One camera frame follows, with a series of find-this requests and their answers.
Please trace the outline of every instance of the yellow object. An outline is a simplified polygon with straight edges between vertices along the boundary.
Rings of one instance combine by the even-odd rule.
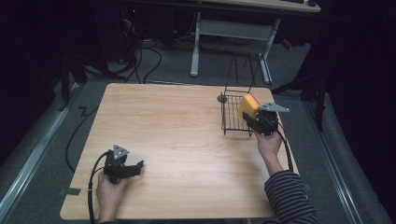
[[[254,98],[251,93],[244,95],[241,105],[238,107],[238,117],[242,120],[244,125],[248,126],[247,122],[244,120],[243,112],[247,113],[252,118],[256,118],[259,112],[259,105],[259,102],[257,102],[256,98]]]

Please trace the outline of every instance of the left hand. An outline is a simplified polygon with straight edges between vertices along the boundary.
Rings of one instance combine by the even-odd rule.
[[[99,173],[96,189],[100,205],[99,222],[115,220],[128,181],[129,178],[123,178],[119,184],[112,184],[108,175],[105,175],[103,171]]]

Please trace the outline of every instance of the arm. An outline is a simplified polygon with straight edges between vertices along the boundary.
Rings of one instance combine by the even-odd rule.
[[[265,193],[280,223],[318,223],[317,210],[306,197],[303,180],[291,171],[284,171],[279,163],[277,152],[282,143],[279,134],[255,135],[270,175],[265,182]]]
[[[100,172],[98,175],[98,187],[96,195],[100,205],[99,223],[118,223],[116,221],[117,210],[122,201],[125,186],[129,178],[124,178],[119,184],[112,184],[108,175]]]

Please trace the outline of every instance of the striped shirt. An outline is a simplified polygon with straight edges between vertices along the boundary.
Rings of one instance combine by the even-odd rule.
[[[299,175],[291,171],[278,172],[264,186],[280,223],[318,223],[317,210],[306,197],[305,186]]]

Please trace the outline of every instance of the desk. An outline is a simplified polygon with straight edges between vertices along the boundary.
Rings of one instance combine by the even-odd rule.
[[[320,7],[318,5],[310,7],[307,4],[307,1],[304,1],[303,4],[279,0],[201,0],[199,2],[244,7],[271,8],[276,10],[291,10],[298,12],[320,12]],[[270,48],[274,42],[279,23],[280,19],[275,19],[273,25],[255,25],[239,22],[201,20],[201,13],[197,12],[197,20],[195,25],[195,43],[191,60],[191,76],[198,76],[200,35],[219,35],[235,38],[265,40],[265,48],[262,50],[262,53],[259,53],[258,56],[260,59],[260,66],[262,68],[264,82],[271,85],[272,79],[266,59]]]
[[[256,138],[243,132],[224,135],[221,129],[217,97],[223,91],[108,85],[70,187],[86,189],[97,158],[118,144],[131,150],[126,165],[145,161],[141,175],[127,186],[118,218],[272,217],[264,192],[269,176]],[[251,92],[262,103],[273,101],[268,89]],[[283,146],[279,159],[288,169]],[[98,216],[95,196],[93,207]],[[61,217],[89,219],[87,190],[66,196]]]

